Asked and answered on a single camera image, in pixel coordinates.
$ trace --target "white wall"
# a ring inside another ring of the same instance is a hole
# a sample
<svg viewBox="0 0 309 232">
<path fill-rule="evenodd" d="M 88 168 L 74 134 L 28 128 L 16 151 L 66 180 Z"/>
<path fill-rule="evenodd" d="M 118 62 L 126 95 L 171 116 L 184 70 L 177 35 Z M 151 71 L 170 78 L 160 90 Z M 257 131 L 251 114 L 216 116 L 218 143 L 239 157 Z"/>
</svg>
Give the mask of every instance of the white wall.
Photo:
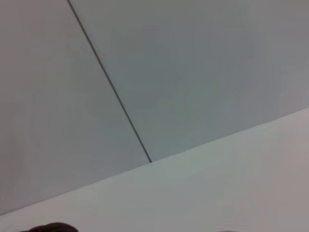
<svg viewBox="0 0 309 232">
<path fill-rule="evenodd" d="M 0 216 L 0 232 L 308 231 L 309 110 Z"/>
<path fill-rule="evenodd" d="M 309 107 L 309 1 L 72 3 L 153 160 Z"/>
<path fill-rule="evenodd" d="M 0 215 L 148 162 L 66 1 L 0 1 Z"/>
</svg>

